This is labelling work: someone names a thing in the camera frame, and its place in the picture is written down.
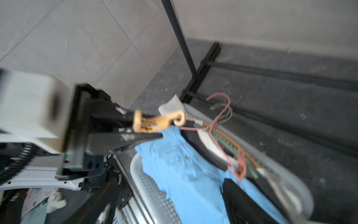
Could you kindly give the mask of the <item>dark grey garment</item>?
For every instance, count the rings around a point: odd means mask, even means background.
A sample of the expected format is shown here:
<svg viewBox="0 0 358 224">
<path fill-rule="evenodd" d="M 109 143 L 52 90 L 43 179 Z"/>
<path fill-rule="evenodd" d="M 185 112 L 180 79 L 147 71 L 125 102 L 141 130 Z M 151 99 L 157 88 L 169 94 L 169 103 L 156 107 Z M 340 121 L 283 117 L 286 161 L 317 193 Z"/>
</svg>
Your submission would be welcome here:
<svg viewBox="0 0 358 224">
<path fill-rule="evenodd" d="M 227 170 L 227 163 L 210 152 L 199 139 L 197 133 L 183 130 L 181 135 L 207 162 L 222 171 Z M 280 217 L 278 220 L 274 219 L 263 209 L 263 206 L 260 206 L 253 198 L 248 196 L 234 181 L 225 177 L 224 186 L 220 191 L 227 209 L 229 222 L 231 224 L 244 224 L 246 221 L 253 221 L 255 224 L 285 224 L 287 218 L 282 213 L 282 204 L 269 186 L 268 181 L 263 177 L 248 178 L 246 181 L 254 186 L 255 193 L 265 199 L 266 206 L 270 211 Z"/>
</svg>

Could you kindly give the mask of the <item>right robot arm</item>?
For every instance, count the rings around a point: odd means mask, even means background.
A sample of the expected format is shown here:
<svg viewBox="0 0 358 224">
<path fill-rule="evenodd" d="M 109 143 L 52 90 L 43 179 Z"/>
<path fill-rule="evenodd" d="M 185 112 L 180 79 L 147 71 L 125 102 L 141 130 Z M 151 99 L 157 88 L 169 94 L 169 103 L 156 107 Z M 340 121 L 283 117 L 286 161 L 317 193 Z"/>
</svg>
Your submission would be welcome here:
<svg viewBox="0 0 358 224">
<path fill-rule="evenodd" d="M 160 133 L 132 129 L 134 113 L 90 84 L 1 69 L 1 184 L 94 190 L 67 224 L 110 224 L 118 197 L 130 197 L 112 156 Z"/>
</svg>

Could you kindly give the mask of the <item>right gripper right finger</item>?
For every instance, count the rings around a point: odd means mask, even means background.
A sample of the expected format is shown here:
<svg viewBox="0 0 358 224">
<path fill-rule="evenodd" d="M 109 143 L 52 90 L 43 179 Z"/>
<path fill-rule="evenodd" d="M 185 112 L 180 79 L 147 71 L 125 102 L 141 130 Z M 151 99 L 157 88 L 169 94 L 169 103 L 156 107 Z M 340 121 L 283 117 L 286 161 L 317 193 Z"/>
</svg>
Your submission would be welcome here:
<svg viewBox="0 0 358 224">
<path fill-rule="evenodd" d="M 86 153 L 88 155 L 112 155 L 162 138 L 162 133 L 92 133 L 86 143 Z"/>
</svg>

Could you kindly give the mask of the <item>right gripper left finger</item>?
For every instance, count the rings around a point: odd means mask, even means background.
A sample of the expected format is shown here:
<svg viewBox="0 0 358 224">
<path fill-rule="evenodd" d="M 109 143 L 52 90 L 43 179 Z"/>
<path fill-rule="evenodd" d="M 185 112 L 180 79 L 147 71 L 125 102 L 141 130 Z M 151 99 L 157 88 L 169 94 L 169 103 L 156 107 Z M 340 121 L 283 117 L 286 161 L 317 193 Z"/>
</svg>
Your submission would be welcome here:
<svg viewBox="0 0 358 224">
<path fill-rule="evenodd" d="M 134 112 L 111 101 L 111 97 L 90 84 L 74 88 L 74 128 L 78 131 L 96 131 L 95 123 L 109 130 L 132 127 Z"/>
</svg>

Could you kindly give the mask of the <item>light blue t-shirt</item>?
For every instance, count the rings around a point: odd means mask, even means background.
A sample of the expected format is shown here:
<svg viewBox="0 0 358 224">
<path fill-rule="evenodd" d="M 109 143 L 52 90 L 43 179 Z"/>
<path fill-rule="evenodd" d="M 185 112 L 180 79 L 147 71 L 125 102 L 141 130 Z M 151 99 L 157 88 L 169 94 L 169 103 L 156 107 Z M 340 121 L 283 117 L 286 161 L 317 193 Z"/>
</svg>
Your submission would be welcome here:
<svg viewBox="0 0 358 224">
<path fill-rule="evenodd" d="M 135 150 L 142 157 L 143 171 L 167 194 L 184 224 L 228 224 L 221 194 L 227 178 L 241 188 L 279 224 L 289 221 L 278 208 L 247 178 L 238 182 L 230 170 L 223 171 L 206 161 L 171 126 L 163 138 L 142 143 Z"/>
</svg>

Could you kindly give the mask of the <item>white laundry basket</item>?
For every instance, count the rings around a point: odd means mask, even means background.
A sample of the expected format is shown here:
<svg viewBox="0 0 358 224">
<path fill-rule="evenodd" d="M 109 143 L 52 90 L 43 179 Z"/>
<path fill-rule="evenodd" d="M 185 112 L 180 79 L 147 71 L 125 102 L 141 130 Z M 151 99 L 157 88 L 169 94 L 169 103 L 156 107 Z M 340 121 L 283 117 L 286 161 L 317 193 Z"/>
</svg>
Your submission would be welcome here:
<svg viewBox="0 0 358 224">
<path fill-rule="evenodd" d="M 302 203 L 302 215 L 310 218 L 313 214 L 314 200 L 308 186 L 295 174 L 290 172 L 284 166 L 262 153 L 255 146 L 244 140 L 242 137 L 231 132 L 225 127 L 219 128 L 224 134 L 228 135 L 234 141 L 248 150 L 253 158 L 263 165 L 270 173 L 282 178 L 285 186 L 293 191 Z M 181 223 L 181 217 L 175 210 L 171 200 L 166 199 L 166 192 L 161 191 L 156 182 L 143 170 L 142 157 L 139 153 L 135 154 L 130 171 L 134 183 L 136 184 L 144 204 L 148 207 L 150 214 L 156 224 L 176 224 Z"/>
</svg>

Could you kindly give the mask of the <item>white garment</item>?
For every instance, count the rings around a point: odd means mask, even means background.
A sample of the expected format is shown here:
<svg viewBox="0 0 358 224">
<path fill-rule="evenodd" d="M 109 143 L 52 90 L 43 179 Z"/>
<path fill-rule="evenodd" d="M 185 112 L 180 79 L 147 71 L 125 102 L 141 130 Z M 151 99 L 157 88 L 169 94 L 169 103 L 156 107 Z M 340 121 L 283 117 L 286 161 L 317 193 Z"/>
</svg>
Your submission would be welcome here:
<svg viewBox="0 0 358 224">
<path fill-rule="evenodd" d="M 176 111 L 183 111 L 188 116 L 183 103 L 177 95 L 174 95 L 167 103 L 160 105 L 158 111 L 162 116 Z"/>
</svg>

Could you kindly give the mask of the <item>yellow clothespin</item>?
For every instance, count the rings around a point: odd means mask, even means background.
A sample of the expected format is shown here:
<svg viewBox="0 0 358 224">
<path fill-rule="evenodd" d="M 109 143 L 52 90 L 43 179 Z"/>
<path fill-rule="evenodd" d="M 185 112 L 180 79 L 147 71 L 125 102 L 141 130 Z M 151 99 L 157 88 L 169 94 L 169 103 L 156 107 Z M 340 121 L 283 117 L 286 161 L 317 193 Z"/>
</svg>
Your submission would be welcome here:
<svg viewBox="0 0 358 224">
<path fill-rule="evenodd" d="M 141 110 L 136 110 L 133 116 L 133 130 L 136 133 L 155 133 L 168 129 L 171 123 L 177 127 L 182 127 L 186 123 L 186 113 L 178 110 L 164 116 L 154 118 L 144 118 Z"/>
</svg>

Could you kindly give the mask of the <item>black clothes rack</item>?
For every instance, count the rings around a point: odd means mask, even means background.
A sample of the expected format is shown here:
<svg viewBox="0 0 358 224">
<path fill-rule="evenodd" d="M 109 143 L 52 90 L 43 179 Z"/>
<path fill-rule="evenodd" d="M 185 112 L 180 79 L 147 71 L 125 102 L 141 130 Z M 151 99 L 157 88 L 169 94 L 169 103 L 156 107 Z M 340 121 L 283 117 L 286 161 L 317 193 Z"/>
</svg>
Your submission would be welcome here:
<svg viewBox="0 0 358 224">
<path fill-rule="evenodd" d="M 203 96 L 197 94 L 198 88 L 201 86 L 203 80 L 207 76 L 208 72 L 212 67 L 230 70 L 230 71 L 238 71 L 253 75 L 260 75 L 263 77 L 270 77 L 270 78 L 277 78 L 282 80 L 288 80 L 293 82 L 311 84 L 311 85 L 318 85 L 323 87 L 335 88 L 340 89 L 343 91 L 351 91 L 357 92 L 358 90 L 358 83 L 354 81 L 345 81 L 345 80 L 337 80 L 331 78 L 324 78 L 324 77 L 315 77 L 312 75 L 307 74 L 297 74 L 292 72 L 284 72 L 284 71 L 275 71 L 275 70 L 267 70 L 267 69 L 259 69 L 255 67 L 237 65 L 237 64 L 229 64 L 229 63 L 220 63 L 216 61 L 216 58 L 219 56 L 221 52 L 221 46 L 219 42 L 214 42 L 209 49 L 208 53 L 201 61 L 199 68 L 196 68 L 194 65 L 194 61 L 191 57 L 189 48 L 185 41 L 182 29 L 180 27 L 179 20 L 176 16 L 174 6 L 171 1 L 162 1 L 162 5 L 165 9 L 165 12 L 168 16 L 170 24 L 174 30 L 176 38 L 180 44 L 180 48 L 183 52 L 187 65 L 190 69 L 192 74 L 191 80 L 186 86 L 186 88 L 182 91 L 180 96 L 180 100 L 183 103 L 190 103 L 193 98 L 204 100 Z M 298 128 L 295 126 L 291 126 L 286 123 L 279 122 L 274 119 L 270 119 L 266 116 L 263 116 L 259 113 L 254 113 L 246 109 L 240 109 L 237 107 L 233 108 L 234 112 L 263 123 L 265 125 L 283 130 L 285 132 L 294 134 L 298 137 L 301 137 L 306 140 L 310 140 L 314 143 L 319 145 L 332 148 L 338 152 L 343 154 L 357 157 L 358 156 L 358 148 L 354 146 L 350 146 L 348 144 L 344 144 L 342 141 L 338 140 L 329 140 L 327 137 L 323 136 L 322 134 L 315 133 L 315 132 L 308 132 L 302 128 Z"/>
</svg>

